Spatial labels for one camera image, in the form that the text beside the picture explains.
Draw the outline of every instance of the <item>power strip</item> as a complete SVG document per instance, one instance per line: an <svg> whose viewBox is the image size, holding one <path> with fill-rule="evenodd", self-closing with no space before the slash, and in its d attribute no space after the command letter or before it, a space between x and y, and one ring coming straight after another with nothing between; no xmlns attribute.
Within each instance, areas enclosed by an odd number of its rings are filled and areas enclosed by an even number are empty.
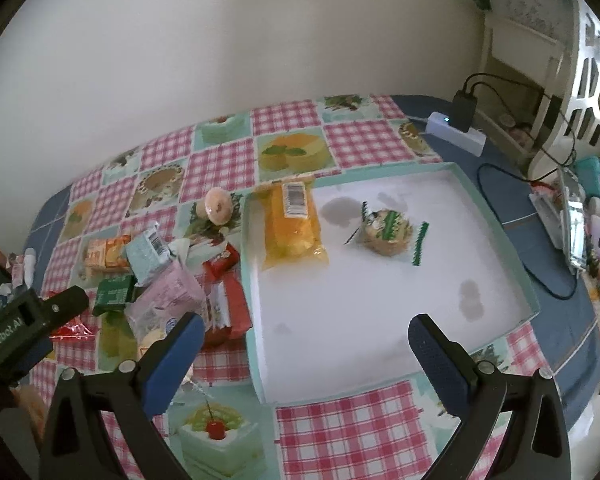
<svg viewBox="0 0 600 480"><path fill-rule="evenodd" d="M425 133L451 142L458 148L462 148L475 156L480 156L487 136L475 128L469 128L469 131L466 133L461 132L453 126L450 126L448 121L449 117L445 114L433 112L427 120Z"/></svg>

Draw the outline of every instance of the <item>red cherry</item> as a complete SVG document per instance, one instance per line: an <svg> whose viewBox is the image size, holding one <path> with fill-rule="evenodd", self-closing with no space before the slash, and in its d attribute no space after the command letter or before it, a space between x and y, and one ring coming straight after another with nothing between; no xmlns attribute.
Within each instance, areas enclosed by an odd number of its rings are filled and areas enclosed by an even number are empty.
<svg viewBox="0 0 600 480"><path fill-rule="evenodd" d="M211 440L222 440L226 437L226 428L222 420L210 420L206 424L206 432Z"/></svg>

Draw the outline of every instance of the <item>pink package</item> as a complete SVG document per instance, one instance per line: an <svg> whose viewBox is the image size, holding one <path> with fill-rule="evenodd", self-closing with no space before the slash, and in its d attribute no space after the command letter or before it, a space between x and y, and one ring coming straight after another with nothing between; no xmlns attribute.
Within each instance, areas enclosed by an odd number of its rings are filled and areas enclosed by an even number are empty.
<svg viewBox="0 0 600 480"><path fill-rule="evenodd" d="M164 328L170 319L180 319L186 312L201 315L206 294L198 280L174 260L142 295L127 305L125 315L138 341L151 330Z"/></svg>

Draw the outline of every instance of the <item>yellow plastic wrapper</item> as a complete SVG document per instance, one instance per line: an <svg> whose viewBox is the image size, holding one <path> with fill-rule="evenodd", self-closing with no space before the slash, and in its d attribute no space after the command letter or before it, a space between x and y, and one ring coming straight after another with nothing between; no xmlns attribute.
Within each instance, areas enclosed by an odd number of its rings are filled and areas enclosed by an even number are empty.
<svg viewBox="0 0 600 480"><path fill-rule="evenodd" d="M264 269L303 258L329 261L311 186L311 182L277 182L260 193L265 210Z"/></svg>

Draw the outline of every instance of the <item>metal screw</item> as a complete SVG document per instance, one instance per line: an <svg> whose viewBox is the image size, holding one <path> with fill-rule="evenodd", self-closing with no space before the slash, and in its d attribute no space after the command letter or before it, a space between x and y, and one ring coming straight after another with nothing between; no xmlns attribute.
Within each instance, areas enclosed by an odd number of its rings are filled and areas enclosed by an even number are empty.
<svg viewBox="0 0 600 480"><path fill-rule="evenodd" d="M126 361L122 361L118 365L118 370L120 370L123 374L132 372L136 369L136 362L131 359L127 359Z"/></svg>
<svg viewBox="0 0 600 480"><path fill-rule="evenodd" d="M60 374L60 378L62 380L68 381L69 379L73 379L74 375L75 375L74 368L65 368L64 370L62 370L62 373Z"/></svg>
<svg viewBox="0 0 600 480"><path fill-rule="evenodd" d="M493 363L489 361L480 361L478 363L478 370L480 370L485 375L491 375L496 371L496 367L493 366Z"/></svg>
<svg viewBox="0 0 600 480"><path fill-rule="evenodd" d="M542 368L540 368L539 372L540 377L542 377L543 379L553 379L554 375L551 373L551 370L549 370L549 368L547 368L546 366L543 366Z"/></svg>

